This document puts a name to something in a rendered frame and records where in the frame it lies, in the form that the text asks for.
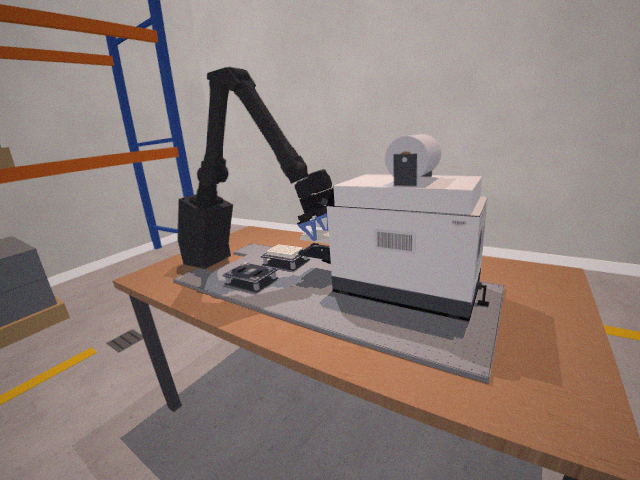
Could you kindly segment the white cylinder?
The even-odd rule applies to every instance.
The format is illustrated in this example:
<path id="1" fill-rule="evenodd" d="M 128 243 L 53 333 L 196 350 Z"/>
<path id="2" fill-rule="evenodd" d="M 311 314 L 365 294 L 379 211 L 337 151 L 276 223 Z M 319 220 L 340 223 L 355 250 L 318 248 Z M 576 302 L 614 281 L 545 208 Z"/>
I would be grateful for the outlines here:
<path id="1" fill-rule="evenodd" d="M 387 148 L 385 165 L 394 177 L 394 154 L 402 152 L 417 154 L 417 179 L 437 167 L 441 159 L 441 148 L 436 139 L 426 134 L 403 136 L 395 139 Z"/>

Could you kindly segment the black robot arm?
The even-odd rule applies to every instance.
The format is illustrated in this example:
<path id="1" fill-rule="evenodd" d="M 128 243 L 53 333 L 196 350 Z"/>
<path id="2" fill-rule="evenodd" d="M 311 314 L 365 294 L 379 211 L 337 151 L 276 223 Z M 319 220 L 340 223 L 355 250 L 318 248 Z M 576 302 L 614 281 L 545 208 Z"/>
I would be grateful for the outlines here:
<path id="1" fill-rule="evenodd" d="M 258 95 L 255 89 L 256 84 L 251 76 L 249 76 L 248 71 L 245 69 L 224 67 L 208 72 L 207 80 L 209 80 L 210 86 L 210 101 L 206 152 L 204 161 L 201 161 L 201 167 L 197 171 L 197 178 L 201 183 L 199 183 L 197 189 L 197 197 L 190 197 L 189 202 L 200 208 L 207 208 L 223 203 L 223 198 L 217 195 L 216 184 L 226 182 L 229 175 L 226 160 L 223 159 L 223 143 L 227 101 L 230 90 L 233 91 L 244 104 L 272 148 L 281 165 L 282 171 L 286 177 L 289 178 L 290 183 L 292 184 L 298 181 L 298 184 L 294 186 L 298 198 L 300 199 L 315 193 L 313 196 L 311 195 L 310 197 L 302 199 L 306 212 L 309 213 L 327 205 L 332 191 L 332 189 L 330 189 L 332 187 L 330 176 L 325 169 L 308 174 L 306 163 L 301 155 L 299 156 L 291 146 Z"/>

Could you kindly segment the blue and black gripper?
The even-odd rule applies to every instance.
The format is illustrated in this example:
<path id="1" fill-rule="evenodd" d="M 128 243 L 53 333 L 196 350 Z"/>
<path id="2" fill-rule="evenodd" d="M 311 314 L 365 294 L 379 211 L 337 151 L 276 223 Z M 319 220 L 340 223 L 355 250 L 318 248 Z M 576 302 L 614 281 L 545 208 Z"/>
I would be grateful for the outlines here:
<path id="1" fill-rule="evenodd" d="M 316 221 L 318 222 L 318 224 L 321 226 L 321 228 L 323 230 L 328 231 L 327 207 L 324 206 L 324 207 L 322 207 L 320 209 L 317 209 L 315 211 L 307 213 L 302 199 L 310 197 L 310 196 L 311 195 L 308 195 L 308 196 L 305 196 L 305 197 L 299 199 L 300 203 L 301 203 L 301 206 L 303 208 L 304 214 L 298 216 L 298 219 L 300 220 L 300 222 L 298 222 L 297 224 L 298 224 L 298 227 L 300 229 L 302 229 L 313 241 L 316 241 L 317 240 Z M 315 221 L 315 219 L 310 220 L 315 215 L 316 215 L 316 217 L 314 217 L 314 218 L 316 219 L 316 221 Z M 326 230 L 326 228 L 325 228 L 325 226 L 324 226 L 324 224 L 323 224 L 323 222 L 321 220 L 323 218 L 327 218 L 327 230 Z M 311 228 L 312 228 L 312 231 L 313 231 L 313 236 L 308 231 L 308 229 L 305 227 L 305 226 L 308 226 L 308 225 L 311 225 Z"/>

